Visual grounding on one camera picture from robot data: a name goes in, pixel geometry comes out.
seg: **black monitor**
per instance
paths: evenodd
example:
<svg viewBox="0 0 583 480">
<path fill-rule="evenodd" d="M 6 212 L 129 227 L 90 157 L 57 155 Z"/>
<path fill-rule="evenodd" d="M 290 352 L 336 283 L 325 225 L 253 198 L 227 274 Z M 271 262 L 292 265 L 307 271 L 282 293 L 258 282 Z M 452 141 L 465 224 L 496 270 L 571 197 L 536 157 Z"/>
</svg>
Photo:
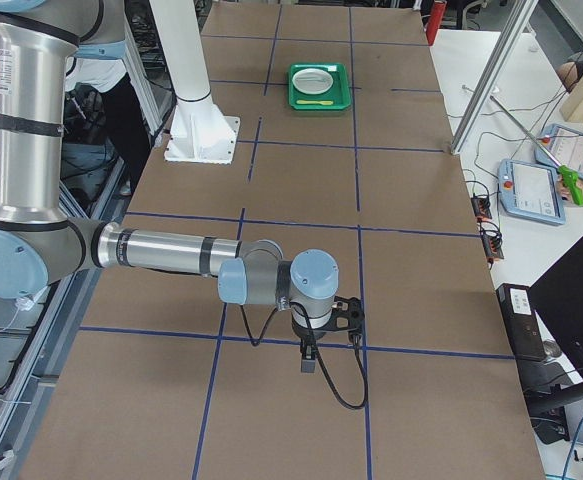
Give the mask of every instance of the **black monitor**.
<svg viewBox="0 0 583 480">
<path fill-rule="evenodd" d="M 583 378 L 583 237 L 529 291 L 531 305 Z M 583 384 L 570 387 L 554 404 L 583 398 Z"/>
</svg>

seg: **tablet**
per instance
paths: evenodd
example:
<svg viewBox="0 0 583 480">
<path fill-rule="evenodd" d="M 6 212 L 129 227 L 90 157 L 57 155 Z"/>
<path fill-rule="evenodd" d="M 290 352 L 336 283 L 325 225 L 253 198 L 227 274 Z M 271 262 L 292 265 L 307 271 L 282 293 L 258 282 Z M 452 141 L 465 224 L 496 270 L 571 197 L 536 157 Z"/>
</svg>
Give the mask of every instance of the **tablet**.
<svg viewBox="0 0 583 480">
<path fill-rule="evenodd" d="M 562 165 L 578 172 L 583 180 L 583 132 L 553 124 L 542 132 L 541 141 Z M 538 163 L 555 168 L 554 163 L 540 148 L 535 149 L 535 159 Z"/>
<path fill-rule="evenodd" d="M 498 169 L 500 202 L 515 217 L 550 225 L 566 221 L 554 168 L 505 159 Z"/>
</svg>

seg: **green tray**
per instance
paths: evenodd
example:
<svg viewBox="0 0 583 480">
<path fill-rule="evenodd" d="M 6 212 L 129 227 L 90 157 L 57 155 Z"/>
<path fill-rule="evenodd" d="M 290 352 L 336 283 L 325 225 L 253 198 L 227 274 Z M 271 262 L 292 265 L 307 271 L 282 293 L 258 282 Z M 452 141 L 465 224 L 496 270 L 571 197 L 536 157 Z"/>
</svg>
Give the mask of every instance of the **green tray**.
<svg viewBox="0 0 583 480">
<path fill-rule="evenodd" d="M 299 92 L 291 83 L 291 78 L 299 70 L 319 68 L 329 72 L 333 77 L 333 85 L 329 90 L 319 95 Z M 327 100 L 333 105 L 298 105 L 298 100 Z M 341 63 L 294 63 L 289 67 L 289 105 L 296 110 L 344 110 L 351 105 L 351 92 L 347 70 Z"/>
</svg>

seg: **black pants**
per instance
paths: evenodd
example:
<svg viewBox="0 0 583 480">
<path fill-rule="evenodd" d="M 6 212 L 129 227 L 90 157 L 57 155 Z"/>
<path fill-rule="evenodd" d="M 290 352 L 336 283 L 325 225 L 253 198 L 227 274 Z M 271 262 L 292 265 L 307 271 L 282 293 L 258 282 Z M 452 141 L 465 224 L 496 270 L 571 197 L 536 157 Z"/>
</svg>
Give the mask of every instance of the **black pants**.
<svg viewBox="0 0 583 480">
<path fill-rule="evenodd" d="M 138 96 L 128 74 L 115 87 L 100 95 L 107 135 L 127 165 L 133 192 L 151 152 Z"/>
</svg>

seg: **white table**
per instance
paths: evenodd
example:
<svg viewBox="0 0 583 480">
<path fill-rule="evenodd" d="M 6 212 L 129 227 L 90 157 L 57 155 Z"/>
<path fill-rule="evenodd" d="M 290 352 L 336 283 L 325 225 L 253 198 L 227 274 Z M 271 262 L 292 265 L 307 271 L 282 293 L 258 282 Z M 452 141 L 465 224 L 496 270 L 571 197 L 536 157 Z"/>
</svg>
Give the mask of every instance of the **white table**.
<svg viewBox="0 0 583 480">
<path fill-rule="evenodd" d="M 471 94 L 462 89 L 462 85 L 475 88 L 482 70 L 498 39 L 497 32 L 475 32 L 441 30 L 438 32 L 432 55 L 445 98 L 447 113 L 450 115 L 451 128 L 455 131 L 461 116 L 470 100 Z M 499 100 L 509 109 L 533 108 L 556 96 L 561 89 L 558 77 L 551 64 L 540 49 L 531 34 L 523 34 L 497 82 Z M 555 105 L 542 116 L 535 128 L 544 107 L 532 111 L 514 112 L 516 118 L 534 133 L 539 129 Z M 497 110 L 492 102 L 485 105 L 484 113 Z M 567 124 L 560 115 L 559 108 L 549 118 L 548 123 L 570 125 L 583 131 L 583 124 Z M 491 192 L 495 192 L 496 181 L 487 173 L 474 165 L 478 142 L 483 132 L 493 132 L 509 139 L 521 139 L 524 135 L 502 113 L 491 116 L 481 115 L 474 130 L 463 147 L 460 158 L 463 168 L 475 172 L 476 179 L 484 183 Z M 478 164 L 492 173 L 503 158 L 533 161 L 531 142 L 526 141 L 516 152 L 521 142 L 506 142 L 492 135 L 485 134 L 479 142 Z M 465 171 L 467 179 L 473 179 L 469 171 Z M 467 184 L 469 191 L 473 185 Z M 483 193 L 481 187 L 476 187 L 476 193 Z M 563 226 L 549 226 L 537 222 L 508 216 L 500 207 L 500 228 L 503 233 L 503 252 L 505 259 L 496 262 L 491 270 L 494 287 L 504 282 L 532 285 L 564 252 L 566 252 L 583 235 L 583 207 L 566 206 L 567 222 Z M 540 325 L 543 338 L 550 337 L 546 328 Z M 573 367 L 561 358 L 565 370 Z M 574 382 L 581 378 L 571 375 Z M 564 461 L 569 449 L 567 442 L 558 442 L 550 446 L 537 441 L 538 449 L 547 474 L 561 475 Z M 583 447 L 577 447 L 583 456 Z M 571 461 L 568 476 L 583 479 L 583 463 Z"/>
</svg>

